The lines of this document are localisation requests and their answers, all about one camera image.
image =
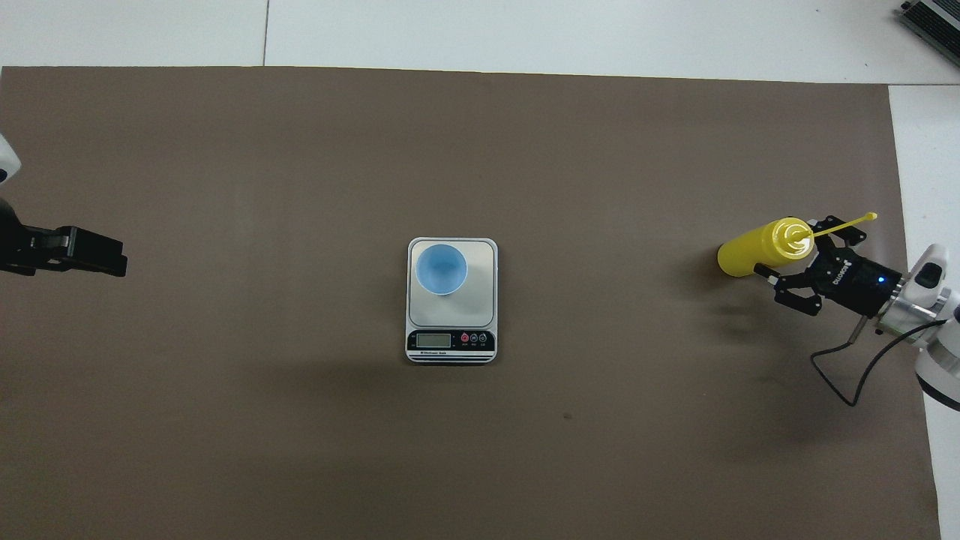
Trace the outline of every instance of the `brown mat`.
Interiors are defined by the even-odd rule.
[[[723,276],[792,214],[880,219],[884,86],[6,68],[28,225],[125,279],[0,276],[3,538],[937,538],[913,353]],[[403,354],[406,246],[500,247],[484,367]],[[834,360],[852,388],[888,339]]]

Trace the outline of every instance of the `yellow bottle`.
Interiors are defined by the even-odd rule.
[[[727,274],[742,278],[762,262],[770,267],[800,260],[813,251],[813,231],[803,220],[784,217],[720,246],[717,262]]]

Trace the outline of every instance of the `white floor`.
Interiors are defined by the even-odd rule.
[[[0,65],[334,65],[895,85],[912,262],[933,241],[960,254],[960,68],[899,24],[899,3],[0,0]],[[960,413],[930,400],[926,408],[941,531],[960,540]]]

